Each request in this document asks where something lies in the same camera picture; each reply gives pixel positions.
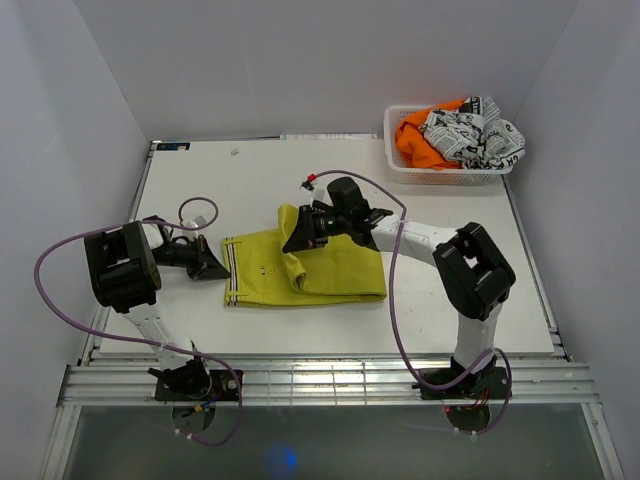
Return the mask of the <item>yellow-green trousers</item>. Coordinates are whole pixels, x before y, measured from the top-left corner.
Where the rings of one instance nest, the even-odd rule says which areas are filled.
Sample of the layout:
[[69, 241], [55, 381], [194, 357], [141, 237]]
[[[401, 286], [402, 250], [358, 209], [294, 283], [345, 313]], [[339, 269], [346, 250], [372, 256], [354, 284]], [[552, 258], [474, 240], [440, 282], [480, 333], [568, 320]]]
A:
[[317, 250], [284, 253], [298, 209], [283, 204], [278, 226], [222, 242], [229, 306], [308, 307], [377, 302], [387, 297], [380, 253], [354, 244], [348, 235]]

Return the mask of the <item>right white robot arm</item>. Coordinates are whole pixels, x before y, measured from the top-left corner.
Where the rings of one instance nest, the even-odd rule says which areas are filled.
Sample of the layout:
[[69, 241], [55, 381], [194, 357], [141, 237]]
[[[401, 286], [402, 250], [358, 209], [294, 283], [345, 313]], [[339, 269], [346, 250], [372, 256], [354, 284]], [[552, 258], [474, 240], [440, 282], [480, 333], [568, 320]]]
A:
[[485, 228], [474, 222], [447, 229], [407, 220], [407, 213], [373, 208], [358, 176], [341, 171], [328, 186], [330, 201], [313, 200], [298, 209], [285, 236], [286, 254], [319, 249], [346, 235], [360, 246], [423, 262], [439, 274], [458, 314], [457, 338], [446, 368], [407, 369], [425, 398], [510, 398], [512, 373], [506, 354], [494, 345], [497, 320], [516, 275]]

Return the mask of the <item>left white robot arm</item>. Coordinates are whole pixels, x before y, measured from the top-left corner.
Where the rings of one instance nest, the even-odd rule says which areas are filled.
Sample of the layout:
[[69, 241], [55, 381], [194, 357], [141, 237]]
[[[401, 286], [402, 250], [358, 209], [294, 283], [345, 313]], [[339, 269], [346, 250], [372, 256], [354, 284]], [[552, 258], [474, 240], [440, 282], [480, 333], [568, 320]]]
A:
[[212, 389], [206, 363], [195, 355], [194, 341], [168, 320], [158, 297], [161, 266], [180, 268], [192, 281], [231, 277], [206, 238], [189, 228], [173, 239], [165, 221], [151, 216], [90, 235], [84, 247], [98, 302], [129, 320], [151, 343], [159, 367], [149, 373], [174, 395], [194, 400], [206, 397]]

